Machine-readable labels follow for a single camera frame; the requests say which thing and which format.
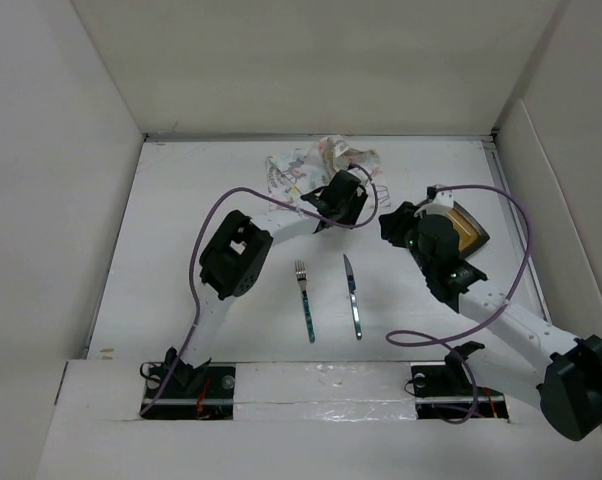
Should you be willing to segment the green-handled steel knife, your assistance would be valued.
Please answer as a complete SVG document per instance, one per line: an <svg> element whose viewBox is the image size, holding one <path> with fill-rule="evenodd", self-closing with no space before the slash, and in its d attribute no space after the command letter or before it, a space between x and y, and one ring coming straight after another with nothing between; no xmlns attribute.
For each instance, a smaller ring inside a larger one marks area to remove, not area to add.
<svg viewBox="0 0 602 480"><path fill-rule="evenodd" d="M362 340L362 328L361 328L360 313L359 313L359 307L358 307L358 301L357 301L357 295L356 295L356 281L354 278L354 272L352 269L351 262L346 254L343 255L343 260L344 260L346 280L347 280L347 284L348 284L348 294L349 294L349 299L350 299L350 307L351 307L351 313L352 313L352 319L353 319L353 325L354 325L354 331L355 331L355 338L357 341L361 341Z"/></svg>

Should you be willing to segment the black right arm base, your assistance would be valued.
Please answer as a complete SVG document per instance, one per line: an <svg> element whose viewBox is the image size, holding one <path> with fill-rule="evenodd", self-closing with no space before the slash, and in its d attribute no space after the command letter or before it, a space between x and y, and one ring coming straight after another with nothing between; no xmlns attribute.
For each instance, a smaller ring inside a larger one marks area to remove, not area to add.
<svg viewBox="0 0 602 480"><path fill-rule="evenodd" d="M414 362L404 391L415 400L419 420L438 419L459 424L463 419L503 419L509 414L501 392L482 386L473 387L461 359L484 349L470 341L454 347L443 360Z"/></svg>

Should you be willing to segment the green-handled steel fork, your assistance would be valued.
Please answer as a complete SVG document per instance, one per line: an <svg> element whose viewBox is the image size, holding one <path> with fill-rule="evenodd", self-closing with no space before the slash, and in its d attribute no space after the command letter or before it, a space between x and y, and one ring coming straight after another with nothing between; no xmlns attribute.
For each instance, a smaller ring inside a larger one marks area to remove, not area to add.
<svg viewBox="0 0 602 480"><path fill-rule="evenodd" d="M311 344L316 341L315 330L313 325L313 319L311 315L309 297L307 293L307 271L303 261L297 260L295 262L295 276L297 284L299 286L304 310L305 323L308 333L308 339Z"/></svg>

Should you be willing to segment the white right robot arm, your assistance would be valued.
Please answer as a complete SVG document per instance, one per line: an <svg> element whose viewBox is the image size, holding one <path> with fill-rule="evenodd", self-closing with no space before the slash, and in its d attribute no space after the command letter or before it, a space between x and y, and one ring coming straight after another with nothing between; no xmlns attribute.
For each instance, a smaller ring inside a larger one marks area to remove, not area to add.
<svg viewBox="0 0 602 480"><path fill-rule="evenodd" d="M487 275L462 259L451 220L405 202L380 216L381 237L410 252L430 293L485 328L522 358L473 351L448 364L443 381L464 394L478 383L541 411L562 436L579 441L602 424L602 339L561 330L507 300Z"/></svg>

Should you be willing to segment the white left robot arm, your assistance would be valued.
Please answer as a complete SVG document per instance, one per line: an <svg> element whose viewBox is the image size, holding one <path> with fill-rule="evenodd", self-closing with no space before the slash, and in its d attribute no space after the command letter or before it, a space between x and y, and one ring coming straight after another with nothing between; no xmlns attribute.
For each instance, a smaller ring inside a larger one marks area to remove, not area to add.
<svg viewBox="0 0 602 480"><path fill-rule="evenodd" d="M181 363L169 374L169 384L182 396L193 396L203 387L202 368L212 357L215 337L234 300L256 284L270 250L294 238L330 227L361 228L359 220L373 183L347 170L338 172L324 187L301 196L299 206L270 198L247 187L236 187L214 204L195 240L189 265L194 318L177 357ZM207 244L203 235L221 202L235 193L247 193L279 207L249 216L239 210L228 213Z"/></svg>

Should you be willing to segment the floral animal print napkin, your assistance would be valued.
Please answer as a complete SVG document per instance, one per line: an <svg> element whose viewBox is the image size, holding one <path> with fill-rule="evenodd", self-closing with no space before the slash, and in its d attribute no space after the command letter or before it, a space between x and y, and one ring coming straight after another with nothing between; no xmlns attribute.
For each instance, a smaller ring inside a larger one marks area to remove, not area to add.
<svg viewBox="0 0 602 480"><path fill-rule="evenodd" d="M379 208L389 209L391 197L378 152L358 150L340 135L326 136L310 147L269 156L265 161L269 196L299 205L302 194L327 186L339 171L351 164L360 165L371 175Z"/></svg>

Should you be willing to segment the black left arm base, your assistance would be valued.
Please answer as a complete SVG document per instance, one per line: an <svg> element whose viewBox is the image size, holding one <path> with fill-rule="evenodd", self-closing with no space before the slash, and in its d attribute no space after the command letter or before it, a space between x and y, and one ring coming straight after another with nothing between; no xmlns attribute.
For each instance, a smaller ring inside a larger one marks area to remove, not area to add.
<svg viewBox="0 0 602 480"><path fill-rule="evenodd" d="M212 363L192 367L177 361L167 385L159 392L177 350L170 348L161 362L144 362L139 373L145 382L140 417L147 420L223 421L233 419L236 365Z"/></svg>

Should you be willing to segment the square black amber plate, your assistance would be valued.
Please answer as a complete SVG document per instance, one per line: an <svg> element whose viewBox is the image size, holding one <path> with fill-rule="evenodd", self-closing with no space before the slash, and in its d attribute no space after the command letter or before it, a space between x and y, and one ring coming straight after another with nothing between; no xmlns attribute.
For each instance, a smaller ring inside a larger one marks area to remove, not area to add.
<svg viewBox="0 0 602 480"><path fill-rule="evenodd" d="M484 227L458 202L446 213L452 222L454 230L459 236L459 255L461 259L467 259L489 240L490 235Z"/></svg>

